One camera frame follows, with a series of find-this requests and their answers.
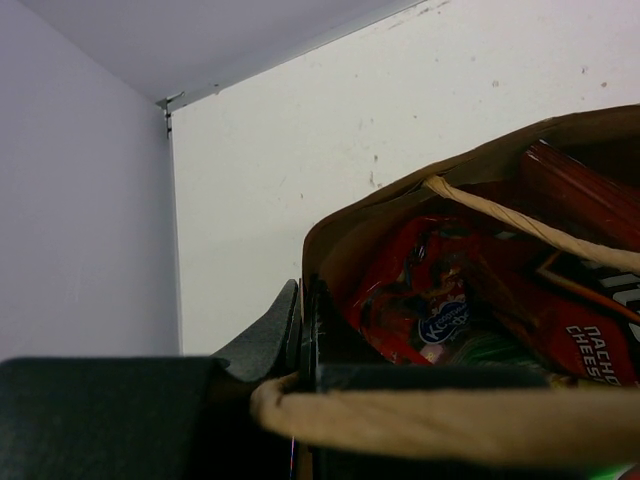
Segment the red candy assortment bag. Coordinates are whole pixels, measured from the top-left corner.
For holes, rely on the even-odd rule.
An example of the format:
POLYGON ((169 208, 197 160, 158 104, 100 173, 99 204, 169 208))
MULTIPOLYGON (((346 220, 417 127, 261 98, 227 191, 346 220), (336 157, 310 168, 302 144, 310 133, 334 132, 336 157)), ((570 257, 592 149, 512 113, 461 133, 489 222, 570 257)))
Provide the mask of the red candy assortment bag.
POLYGON ((540 362, 493 316, 468 284, 479 232, 457 216, 420 216, 375 252, 341 313, 395 365, 510 365, 540 362))

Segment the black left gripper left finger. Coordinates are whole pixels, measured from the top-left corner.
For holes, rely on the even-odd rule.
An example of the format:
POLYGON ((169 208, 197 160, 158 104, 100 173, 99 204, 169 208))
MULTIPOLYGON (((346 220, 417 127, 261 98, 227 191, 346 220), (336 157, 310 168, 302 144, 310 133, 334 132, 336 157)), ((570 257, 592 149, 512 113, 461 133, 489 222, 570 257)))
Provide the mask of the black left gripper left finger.
POLYGON ((252 419, 295 349, 298 285, 210 356, 16 358, 1 365, 5 479, 286 479, 292 443, 252 419))

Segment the dark red Dove chocolate bag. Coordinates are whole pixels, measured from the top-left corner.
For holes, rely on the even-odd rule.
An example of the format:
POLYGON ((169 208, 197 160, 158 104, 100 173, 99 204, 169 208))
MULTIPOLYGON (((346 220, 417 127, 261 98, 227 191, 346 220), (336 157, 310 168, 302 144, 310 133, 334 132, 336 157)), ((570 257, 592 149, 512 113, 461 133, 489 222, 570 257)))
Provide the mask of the dark red Dove chocolate bag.
POLYGON ((518 180, 532 200, 573 235, 639 249, 637 189, 612 181, 544 141, 521 155, 518 180))

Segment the brown paper bag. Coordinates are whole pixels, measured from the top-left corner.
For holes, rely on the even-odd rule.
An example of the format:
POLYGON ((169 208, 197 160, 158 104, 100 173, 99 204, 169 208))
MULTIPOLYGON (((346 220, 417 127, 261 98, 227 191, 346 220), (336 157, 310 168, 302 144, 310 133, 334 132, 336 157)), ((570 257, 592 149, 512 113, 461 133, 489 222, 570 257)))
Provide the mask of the brown paper bag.
MULTIPOLYGON (((420 216, 457 216, 478 230, 471 210, 445 196, 447 186, 594 243, 573 235, 518 180, 520 157, 537 141, 639 191, 637 106, 551 118, 424 167, 323 219, 304 241, 303 286, 313 278, 324 281, 341 313, 376 250, 404 224, 420 216)), ((251 414, 263 429, 312 449, 637 478, 639 384, 612 386, 570 375, 498 322, 540 362, 540 371, 519 368, 540 375, 541 387, 316 393, 303 381, 301 354, 295 374, 266 381, 253 392, 251 414)))

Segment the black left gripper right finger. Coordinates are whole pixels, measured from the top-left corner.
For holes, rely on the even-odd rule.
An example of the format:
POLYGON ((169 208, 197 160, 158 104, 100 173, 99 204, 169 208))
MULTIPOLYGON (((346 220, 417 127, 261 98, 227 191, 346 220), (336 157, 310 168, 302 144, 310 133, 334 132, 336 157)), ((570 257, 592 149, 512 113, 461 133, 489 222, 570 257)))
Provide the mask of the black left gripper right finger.
MULTIPOLYGON (((540 375, 519 367, 397 366, 374 350, 342 317, 328 286, 302 287, 302 378, 316 393, 338 391, 534 388, 540 375)), ((482 467, 314 448, 315 479, 583 479, 577 468, 482 467)))

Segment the red Doritos bag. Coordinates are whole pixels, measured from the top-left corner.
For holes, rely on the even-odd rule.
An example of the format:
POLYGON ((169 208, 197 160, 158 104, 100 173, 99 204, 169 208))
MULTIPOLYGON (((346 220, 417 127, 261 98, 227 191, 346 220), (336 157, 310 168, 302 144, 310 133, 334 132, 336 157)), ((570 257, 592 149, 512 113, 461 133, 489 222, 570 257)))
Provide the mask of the red Doritos bag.
POLYGON ((575 238, 465 190, 444 194, 472 212, 480 238, 466 277, 498 320, 561 371, 638 386, 638 253, 575 238))

